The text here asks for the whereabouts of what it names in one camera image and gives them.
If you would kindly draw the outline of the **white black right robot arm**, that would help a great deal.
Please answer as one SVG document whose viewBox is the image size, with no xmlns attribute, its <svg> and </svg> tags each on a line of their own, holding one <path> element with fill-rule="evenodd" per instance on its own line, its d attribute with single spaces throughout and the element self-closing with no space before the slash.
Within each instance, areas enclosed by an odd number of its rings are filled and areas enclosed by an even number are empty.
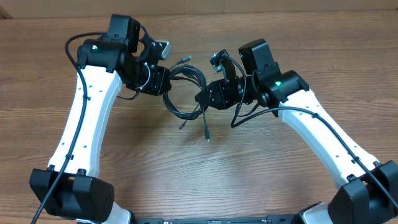
<svg viewBox="0 0 398 224">
<path fill-rule="evenodd" d="M 296 214 L 269 215 L 266 223 L 385 223 L 397 216 L 397 164 L 380 162 L 356 144 L 323 109 L 308 83 L 295 71 L 282 72 L 268 43 L 257 39 L 238 50 L 240 62 L 221 50 L 210 58 L 220 80 L 199 92 L 197 102 L 236 113 L 232 127 L 265 113 L 288 124 L 327 169 L 336 195 Z"/>
</svg>

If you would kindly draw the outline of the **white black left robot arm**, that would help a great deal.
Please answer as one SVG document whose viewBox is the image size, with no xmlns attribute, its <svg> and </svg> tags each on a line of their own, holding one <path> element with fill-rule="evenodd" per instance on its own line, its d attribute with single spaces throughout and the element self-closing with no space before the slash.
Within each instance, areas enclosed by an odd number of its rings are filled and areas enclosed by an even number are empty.
<svg viewBox="0 0 398 224">
<path fill-rule="evenodd" d="M 111 16 L 106 32 L 81 35 L 70 61 L 77 80 L 60 142 L 46 169 L 34 169 L 29 185 L 38 210 L 78 223 L 135 223 L 114 199 L 114 187 L 99 178 L 100 154 L 111 109 L 122 88 L 159 96 L 171 88 L 169 69 L 159 65 L 170 42 L 153 39 L 130 16 Z"/>
</svg>

